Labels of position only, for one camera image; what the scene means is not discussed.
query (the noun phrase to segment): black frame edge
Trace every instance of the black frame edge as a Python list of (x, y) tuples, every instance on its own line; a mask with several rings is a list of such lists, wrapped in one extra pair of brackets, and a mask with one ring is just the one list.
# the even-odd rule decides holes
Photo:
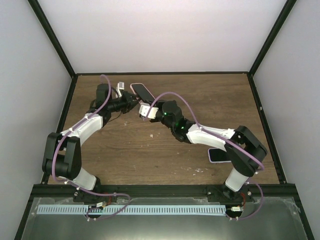
[(262, 63), (263, 59), (265, 58), (270, 46), (274, 42), (276, 36), (278, 35), (278, 32), (280, 31), (282, 25), (285, 23), (289, 13), (291, 12), (291, 9), (294, 7), (297, 0), (287, 0), (276, 19), (268, 37), (266, 38), (258, 56), (256, 57), (255, 61), (253, 62), (253, 65), (249, 71), (249, 73), (254, 76), (256, 71), (258, 70), (260, 64)]
[[(72, 97), (73, 97), (75, 89), (76, 89), (77, 81), (78, 81), (78, 76), (76, 75), (76, 76), (74, 76), (72, 78), (68, 93), (66, 95), (66, 99), (65, 99), (65, 102), (64, 102), (62, 113), (61, 113), (61, 116), (60, 116), (60, 119), (59, 119), (59, 123), (58, 123), (57, 129), (56, 129), (57, 133), (62, 132), (63, 129), (64, 129), (65, 122), (66, 122), (66, 119), (67, 119), (67, 115), (68, 115), (68, 112), (69, 112), (69, 107), (70, 107), (70, 104), (71, 104), (71, 100), (72, 100)], [(49, 178), (50, 178), (50, 174), (43, 173), (42, 179), (41, 179), (41, 183), (42, 184), (48, 184)]]
[(264, 135), (266, 137), (266, 141), (267, 141), (269, 149), (270, 149), (270, 154), (271, 154), (271, 157), (272, 157), (272, 160), (273, 160), (273, 164), (274, 164), (274, 168), (275, 168), (276, 174), (278, 176), (279, 183), (280, 184), (286, 184), (287, 183), (287, 179), (286, 179), (286, 176), (285, 176), (285, 172), (284, 172), (284, 169), (283, 169), (283, 167), (281, 165), (281, 162), (280, 162), (280, 158), (279, 158), (279, 155), (278, 155), (278, 152), (277, 152), (277, 148), (276, 148), (274, 139), (272, 137), (272, 134), (271, 134), (271, 131), (270, 131), (270, 128), (269, 128), (269, 124), (268, 124), (268, 121), (267, 121), (267, 118), (266, 118), (266, 115), (265, 115), (264, 108), (263, 108), (263, 106), (261, 104), (261, 101), (260, 101), (260, 97), (259, 97), (259, 94), (258, 94), (258, 91), (257, 91), (257, 87), (256, 87), (256, 84), (255, 84), (255, 81), (253, 79), (253, 76), (250, 73), (247, 74), (247, 78), (248, 78), (248, 81), (249, 81), (249, 84), (250, 84), (250, 88), (251, 88), (251, 91), (252, 91), (252, 95), (253, 95), (253, 98), (254, 98), (254, 102), (255, 102), (255, 105), (256, 105), (256, 108), (257, 108), (257, 111), (259, 113), (259, 117), (260, 117), (260, 120), (261, 120), (261, 123), (262, 123), (262, 127), (263, 127), (263, 130), (264, 130)]
[(203, 75), (203, 74), (247, 74), (247, 71), (143, 71), (143, 72), (84, 72), (77, 76), (122, 76), (122, 75)]
[[(174, 193), (185, 193), (186, 196), (189, 195), (189, 197), (190, 195), (193, 196), (199, 193), (206, 196), (207, 190), (218, 186), (219, 185), (102, 185), (102, 188), (117, 189), (118, 191), (127, 190), (130, 194), (136, 193), (137, 196), (148, 195), (148, 197), (153, 198), (155, 197), (155, 193), (159, 196), (163, 195), (164, 197), (168, 197), (168, 194), (177, 197)], [(295, 184), (261, 184), (260, 186), (265, 197), (292, 197), (297, 207), (300, 208), (299, 216), (308, 240), (315, 239)], [(253, 197), (260, 196), (260, 191), (254, 184), (248, 185), (248, 189), (251, 191)], [(22, 239), (34, 198), (73, 198), (76, 191), (77, 190), (71, 185), (35, 184), (14, 239)]]
[(35, 15), (37, 16), (39, 22), (41, 23), (45, 33), (49, 37), (54, 49), (56, 50), (57, 54), (59, 55), (63, 65), (65, 66), (67, 72), (69, 73), (70, 77), (73, 78), (76, 73), (69, 62), (65, 51), (63, 50), (54, 30), (52, 29), (44, 11), (42, 10), (38, 0), (28, 0), (30, 6), (32, 7)]

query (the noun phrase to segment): white cable tray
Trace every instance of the white cable tray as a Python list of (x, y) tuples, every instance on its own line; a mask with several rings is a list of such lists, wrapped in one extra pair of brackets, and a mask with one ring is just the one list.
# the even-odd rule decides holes
[[(94, 209), (90, 215), (110, 215), (120, 210), (122, 205), (109, 205)], [(89, 205), (47, 205), (40, 204), (36, 214), (83, 215)], [(206, 215), (225, 216), (225, 205), (129, 205), (119, 215)]]

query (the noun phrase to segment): black cable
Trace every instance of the black cable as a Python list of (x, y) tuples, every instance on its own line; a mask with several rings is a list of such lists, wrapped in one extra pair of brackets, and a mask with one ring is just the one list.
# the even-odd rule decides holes
[(117, 90), (112, 86), (111, 89), (115, 92), (116, 94), (116, 97), (118, 98), (119, 97), (119, 93), (117, 92)]
[(122, 114), (122, 111), (120, 112), (119, 116), (115, 117), (114, 119), (111, 119), (110, 121), (108, 121), (108, 123), (112, 122), (113, 120), (118, 119), (121, 116), (121, 114)]

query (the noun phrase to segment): wire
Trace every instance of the wire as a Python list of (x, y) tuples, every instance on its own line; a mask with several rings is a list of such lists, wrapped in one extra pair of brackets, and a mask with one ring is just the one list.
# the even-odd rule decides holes
[(255, 158), (254, 156), (252, 156), (249, 152), (247, 152), (246, 150), (244, 150), (242, 147), (238, 146), (237, 144), (235, 144), (234, 142), (232, 142), (231, 140), (223, 137), (223, 136), (220, 136), (219, 134), (215, 133), (215, 132), (212, 132), (212, 131), (208, 131), (206, 130), (204, 127), (202, 127), (200, 125), (200, 123), (198, 122), (194, 112), (192, 111), (190, 105), (188, 104), (188, 102), (182, 97), (180, 96), (178, 93), (176, 92), (173, 92), (173, 91), (167, 91), (167, 92), (164, 92), (164, 93), (161, 93), (154, 101), (153, 103), (151, 104), (147, 114), (146, 114), (146, 117), (144, 118), (144, 121), (147, 119), (147, 117), (149, 116), (149, 113), (152, 109), (152, 107), (156, 104), (156, 102), (164, 95), (167, 95), (167, 94), (171, 94), (171, 95), (175, 95), (177, 96), (178, 98), (180, 98), (184, 103), (185, 105), (188, 107), (192, 117), (193, 117), (193, 120), (195, 121), (195, 124), (200, 128), (201, 131), (207, 133), (207, 134), (210, 134), (218, 139), (221, 139), (222, 141), (225, 141), (226, 143), (230, 144), (231, 146), (233, 146), (234, 148), (236, 148), (237, 150), (239, 150), (240, 152), (242, 152), (243, 154), (245, 154), (247, 157), (249, 157), (250, 159), (252, 159), (256, 164), (258, 164), (260, 167), (261, 167), (261, 170), (257, 170), (257, 172), (260, 172), (260, 171), (263, 171), (265, 170), (265, 166), (257, 159)]
[(110, 121), (108, 121), (108, 123), (112, 122), (113, 120), (116, 120), (116, 119), (120, 118), (121, 114), (122, 114), (122, 111), (120, 112), (120, 114), (117, 117), (115, 117), (115, 118), (111, 119)]
[(62, 146), (62, 143), (65, 141), (65, 139), (68, 137), (69, 134), (71, 134), (74, 130), (76, 130), (79, 126), (81, 126), (85, 121), (87, 121), (88, 119), (91, 119), (96, 113), (98, 113), (108, 102), (109, 98), (110, 98), (110, 95), (111, 95), (111, 83), (110, 83), (110, 80), (108, 79), (108, 77), (106, 75), (101, 75), (100, 76), (100, 80), (102, 82), (102, 78), (105, 78), (108, 82), (108, 86), (109, 86), (109, 90), (108, 90), (108, 95), (105, 99), (105, 101), (103, 102), (103, 104), (96, 110), (94, 111), (92, 114), (90, 114), (87, 118), (83, 118), (82, 120), (80, 120), (75, 126), (73, 126), (72, 128), (70, 128), (70, 130), (61, 138), (60, 142), (58, 143), (55, 151), (54, 151), (54, 154), (53, 154), (53, 158), (52, 158), (52, 171), (51, 171), (51, 174), (52, 174), (52, 177), (53, 179), (56, 181), (56, 182), (66, 182), (66, 183), (70, 183), (70, 185), (76, 187), (77, 189), (79, 190), (82, 190), (88, 194), (91, 194), (91, 195), (95, 195), (95, 196), (100, 196), (100, 197), (112, 197), (112, 196), (123, 196), (123, 197), (127, 197), (128, 198), (128, 203), (125, 204), (122, 208), (120, 208), (117, 212), (107, 216), (107, 217), (99, 217), (98, 219), (99, 220), (102, 220), (102, 219), (108, 219), (108, 218), (111, 218), (115, 215), (117, 215), (118, 213), (120, 213), (121, 211), (123, 211), (129, 204), (130, 204), (130, 201), (131, 201), (131, 197), (126, 194), (126, 193), (97, 193), (97, 192), (93, 192), (93, 191), (90, 191), (90, 190), (87, 190), (83, 187), (80, 187), (76, 184), (74, 184), (73, 182), (69, 181), (68, 179), (65, 180), (59, 180), (57, 179), (56, 177), (56, 161), (57, 161), (57, 156), (58, 156), (58, 152), (59, 152), (59, 149), (61, 148)]
[(262, 205), (263, 205), (265, 196), (264, 196), (264, 193), (263, 193), (261, 187), (259, 186), (259, 184), (256, 183), (256, 182), (254, 182), (254, 181), (252, 181), (251, 179), (250, 179), (250, 181), (249, 181), (248, 183), (256, 185), (257, 188), (259, 189), (260, 195), (261, 195), (260, 204), (259, 204), (258, 208), (257, 208), (253, 213), (251, 213), (250, 215), (245, 216), (245, 217), (232, 218), (232, 217), (230, 217), (228, 214), (225, 214), (228, 218), (230, 218), (230, 220), (236, 219), (236, 220), (238, 221), (238, 220), (246, 220), (246, 219), (252, 218), (254, 215), (256, 215), (256, 214), (260, 211), (260, 209), (261, 209), (261, 207), (262, 207)]
[(240, 193), (240, 195), (242, 196), (242, 198), (243, 198), (243, 204), (242, 204), (242, 206), (243, 206), (243, 210), (245, 209), (245, 205), (246, 205), (246, 196), (241, 192)]
[(111, 87), (111, 90), (114, 91), (114, 93), (116, 94), (116, 97), (118, 98), (119, 97), (119, 93), (117, 92), (117, 90), (113, 86)]

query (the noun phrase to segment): phone case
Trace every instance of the phone case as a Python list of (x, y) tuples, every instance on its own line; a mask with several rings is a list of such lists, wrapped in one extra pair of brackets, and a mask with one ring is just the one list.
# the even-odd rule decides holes
[(146, 86), (145, 86), (143, 83), (138, 83), (138, 82), (137, 82), (137, 83), (131, 83), (131, 84), (130, 84), (131, 91), (132, 91), (135, 95), (137, 95), (137, 93), (135, 92), (134, 88), (132, 87), (132, 85), (134, 85), (134, 84), (141, 84), (141, 85), (143, 85), (143, 86), (145, 87), (145, 89), (151, 94), (151, 96), (152, 96), (153, 98), (155, 98), (155, 96), (149, 91), (148, 88), (146, 88)]
[(217, 149), (216, 147), (212, 147), (212, 148), (209, 148), (208, 149), (208, 157), (209, 157), (209, 162), (212, 163), (212, 164), (223, 164), (223, 163), (231, 163), (231, 161), (211, 161), (211, 158), (210, 158), (210, 153), (209, 153), (209, 150), (211, 149)]

